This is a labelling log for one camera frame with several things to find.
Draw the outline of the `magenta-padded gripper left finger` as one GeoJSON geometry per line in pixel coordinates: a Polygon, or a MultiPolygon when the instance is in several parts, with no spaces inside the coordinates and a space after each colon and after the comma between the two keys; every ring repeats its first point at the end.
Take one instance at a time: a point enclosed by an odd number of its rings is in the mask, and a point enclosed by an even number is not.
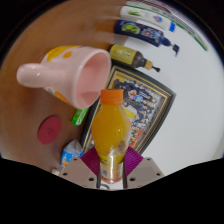
{"type": "Polygon", "coordinates": [[[100,161],[95,148],[91,148],[80,158],[72,158],[59,176],[84,188],[99,189],[100,161]]]}

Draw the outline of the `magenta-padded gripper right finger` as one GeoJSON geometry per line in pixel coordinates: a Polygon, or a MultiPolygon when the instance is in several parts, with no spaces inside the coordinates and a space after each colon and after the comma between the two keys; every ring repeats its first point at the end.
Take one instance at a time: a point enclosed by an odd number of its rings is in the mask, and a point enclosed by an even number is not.
{"type": "Polygon", "coordinates": [[[164,174],[150,157],[143,157],[129,147],[123,160],[123,188],[146,186],[162,178],[164,174]]]}

